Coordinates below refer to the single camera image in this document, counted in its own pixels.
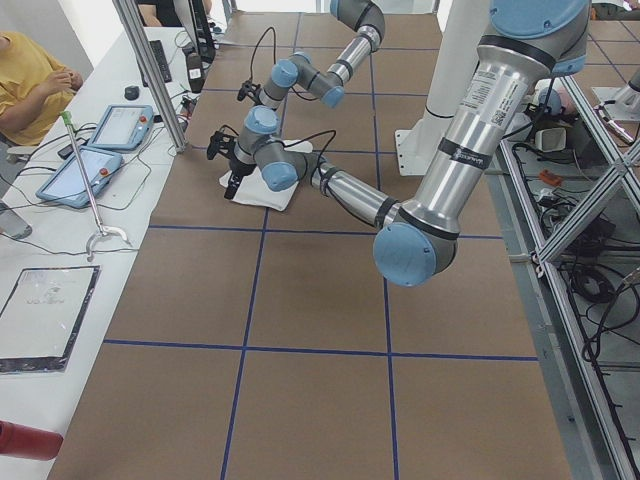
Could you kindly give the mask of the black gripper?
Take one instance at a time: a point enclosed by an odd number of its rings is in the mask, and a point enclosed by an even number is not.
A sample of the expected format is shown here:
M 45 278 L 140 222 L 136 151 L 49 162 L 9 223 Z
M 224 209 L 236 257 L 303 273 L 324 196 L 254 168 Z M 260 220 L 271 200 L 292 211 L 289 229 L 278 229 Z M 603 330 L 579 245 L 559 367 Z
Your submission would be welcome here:
M 229 153 L 230 175 L 224 193 L 224 198 L 233 200 L 241 186 L 244 177 L 253 173 L 253 157 L 242 149 Z
M 254 105 L 262 105 L 260 100 L 261 85 L 252 82 L 243 82 L 238 90 L 237 100 L 239 102 L 250 99 Z

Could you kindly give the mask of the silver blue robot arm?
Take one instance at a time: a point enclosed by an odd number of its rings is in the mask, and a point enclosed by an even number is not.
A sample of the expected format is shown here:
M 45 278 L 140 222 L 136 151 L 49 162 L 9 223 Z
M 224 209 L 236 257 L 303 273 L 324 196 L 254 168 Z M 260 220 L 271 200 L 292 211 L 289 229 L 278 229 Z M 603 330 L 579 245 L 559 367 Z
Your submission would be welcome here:
M 289 91 L 299 88 L 309 100 L 319 100 L 334 108 L 344 97 L 345 85 L 356 70 L 380 49 L 385 36 L 384 14 L 373 1 L 332 1 L 331 14 L 355 32 L 354 38 L 334 62 L 322 71 L 304 51 L 295 51 L 274 62 L 269 78 L 262 84 L 251 78 L 239 88 L 237 99 L 251 99 L 255 105 L 279 108 Z
M 296 52 L 277 61 L 257 90 L 241 132 L 211 139 L 209 157 L 225 156 L 232 199 L 241 182 L 259 174 L 273 192 L 309 180 L 324 196 L 377 231 L 373 256 L 392 283 L 425 283 L 454 260 L 459 217 L 528 91 L 543 79 L 580 71 L 586 59 L 591 5 L 587 1 L 457 1 L 438 58 L 449 62 L 443 94 L 456 101 L 438 139 L 419 150 L 424 176 L 416 193 L 398 201 L 331 164 L 302 153 L 277 135 L 278 107 L 300 87 L 334 107 L 356 69 L 385 36 L 381 9 L 371 1 L 334 1 L 331 14 L 354 32 L 327 71 Z

